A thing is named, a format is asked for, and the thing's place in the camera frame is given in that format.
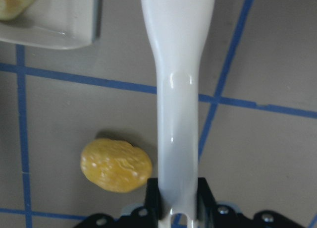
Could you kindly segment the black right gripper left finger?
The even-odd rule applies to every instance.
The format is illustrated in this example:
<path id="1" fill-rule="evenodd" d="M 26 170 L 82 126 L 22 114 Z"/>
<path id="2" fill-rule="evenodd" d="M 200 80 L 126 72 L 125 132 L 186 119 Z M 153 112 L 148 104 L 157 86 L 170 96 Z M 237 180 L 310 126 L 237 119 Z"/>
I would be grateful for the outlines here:
<path id="1" fill-rule="evenodd" d="M 156 221 L 162 219 L 163 212 L 162 198 L 158 186 L 157 178 L 149 178 L 147 180 L 145 207 Z"/>

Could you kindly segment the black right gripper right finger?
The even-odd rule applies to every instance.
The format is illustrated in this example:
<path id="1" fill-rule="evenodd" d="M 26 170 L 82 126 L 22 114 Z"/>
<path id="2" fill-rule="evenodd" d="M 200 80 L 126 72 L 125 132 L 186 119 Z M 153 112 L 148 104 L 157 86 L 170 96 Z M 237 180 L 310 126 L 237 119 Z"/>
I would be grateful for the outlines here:
<path id="1" fill-rule="evenodd" d="M 217 203 L 207 180 L 198 178 L 197 220 L 198 223 L 216 223 Z"/>

